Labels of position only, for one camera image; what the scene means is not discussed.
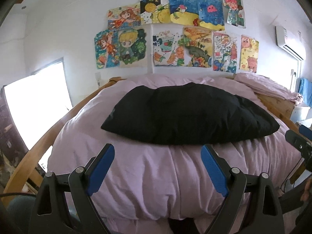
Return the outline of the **person right hand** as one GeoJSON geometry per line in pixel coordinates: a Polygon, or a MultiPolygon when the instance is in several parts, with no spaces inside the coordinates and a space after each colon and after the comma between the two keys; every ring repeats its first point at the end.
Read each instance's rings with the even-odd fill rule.
{"type": "Polygon", "coordinates": [[[304,192],[300,198],[302,202],[306,202],[310,198],[310,190],[311,190],[311,177],[309,177],[306,181],[304,192]]]}

